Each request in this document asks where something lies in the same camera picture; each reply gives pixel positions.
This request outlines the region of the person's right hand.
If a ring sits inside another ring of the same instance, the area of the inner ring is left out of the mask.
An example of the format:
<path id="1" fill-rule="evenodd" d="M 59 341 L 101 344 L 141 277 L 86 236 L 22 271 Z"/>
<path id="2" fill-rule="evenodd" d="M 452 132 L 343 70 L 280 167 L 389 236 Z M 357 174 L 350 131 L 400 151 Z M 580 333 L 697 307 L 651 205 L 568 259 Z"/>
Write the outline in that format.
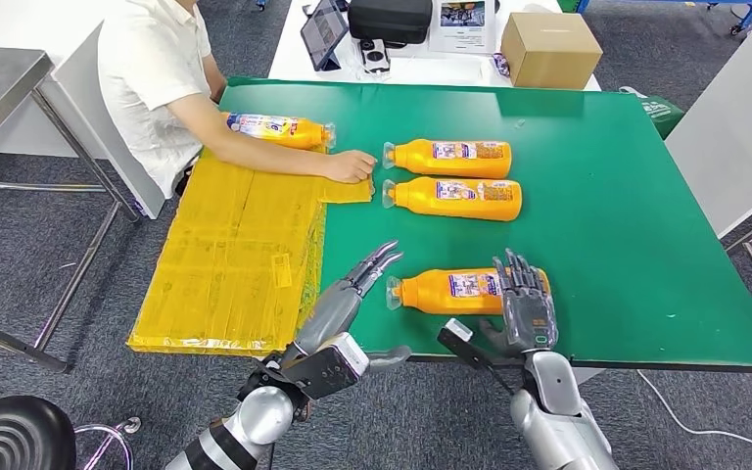
<path id="1" fill-rule="evenodd" d="M 324 155 L 320 175 L 341 183 L 357 183 L 368 179 L 377 159 L 359 150 Z"/>

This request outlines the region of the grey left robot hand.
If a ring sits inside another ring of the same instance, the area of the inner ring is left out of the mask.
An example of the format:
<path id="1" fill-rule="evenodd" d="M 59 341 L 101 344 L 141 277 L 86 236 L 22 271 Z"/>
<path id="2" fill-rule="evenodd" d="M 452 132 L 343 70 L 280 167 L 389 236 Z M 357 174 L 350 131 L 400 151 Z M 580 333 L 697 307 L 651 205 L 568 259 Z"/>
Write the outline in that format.
<path id="1" fill-rule="evenodd" d="M 398 245 L 398 240 L 382 244 L 319 295 L 311 314 L 285 349 L 282 366 L 317 352 L 328 339 L 349 330 L 376 281 L 390 264 L 402 258 Z"/>

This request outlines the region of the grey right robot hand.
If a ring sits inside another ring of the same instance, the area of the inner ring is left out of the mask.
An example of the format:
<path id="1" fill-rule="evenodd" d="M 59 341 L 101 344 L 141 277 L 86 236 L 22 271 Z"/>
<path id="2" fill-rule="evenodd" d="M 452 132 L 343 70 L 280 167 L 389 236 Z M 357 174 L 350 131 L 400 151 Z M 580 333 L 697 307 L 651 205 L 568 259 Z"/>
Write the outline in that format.
<path id="1" fill-rule="evenodd" d="M 504 327 L 497 329 L 487 319 L 481 319 L 480 330 L 506 357 L 551 351 L 558 340 L 558 327 L 548 281 L 540 269 L 511 249 L 505 249 L 505 256 L 507 265 L 493 257 L 501 286 Z"/>

